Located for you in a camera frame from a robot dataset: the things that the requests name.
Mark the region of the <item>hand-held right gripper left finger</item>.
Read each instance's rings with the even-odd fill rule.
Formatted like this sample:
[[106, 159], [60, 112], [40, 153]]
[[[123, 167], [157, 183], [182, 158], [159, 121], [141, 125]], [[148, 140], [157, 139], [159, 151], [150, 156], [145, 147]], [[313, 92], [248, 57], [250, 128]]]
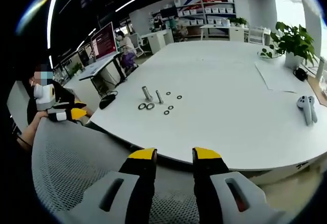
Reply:
[[157, 150], [130, 154], [118, 172], [111, 171], [91, 185], [76, 206], [79, 223], [148, 223]]

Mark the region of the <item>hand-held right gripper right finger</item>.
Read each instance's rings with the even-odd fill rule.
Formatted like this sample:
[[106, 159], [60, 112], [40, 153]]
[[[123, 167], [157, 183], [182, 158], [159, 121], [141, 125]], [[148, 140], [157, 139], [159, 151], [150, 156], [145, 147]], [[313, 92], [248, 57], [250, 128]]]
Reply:
[[236, 171], [230, 171], [213, 150], [194, 147], [194, 194], [200, 223], [286, 223], [284, 211], [266, 201], [264, 191]]

